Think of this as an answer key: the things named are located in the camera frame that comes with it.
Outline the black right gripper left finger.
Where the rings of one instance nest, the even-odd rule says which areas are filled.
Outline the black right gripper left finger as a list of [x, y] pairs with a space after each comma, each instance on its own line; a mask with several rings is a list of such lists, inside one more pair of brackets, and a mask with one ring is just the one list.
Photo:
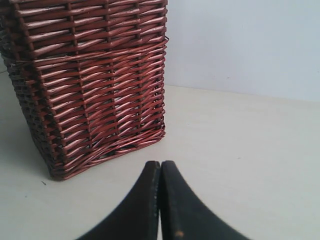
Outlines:
[[148, 161], [121, 203], [80, 240], [156, 240], [158, 238], [158, 188], [161, 167]]

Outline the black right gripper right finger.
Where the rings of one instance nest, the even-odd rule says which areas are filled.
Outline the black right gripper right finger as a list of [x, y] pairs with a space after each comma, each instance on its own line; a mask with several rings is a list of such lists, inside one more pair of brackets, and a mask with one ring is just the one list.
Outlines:
[[159, 210], [164, 240], [247, 240], [214, 214], [187, 184], [175, 162], [161, 164]]

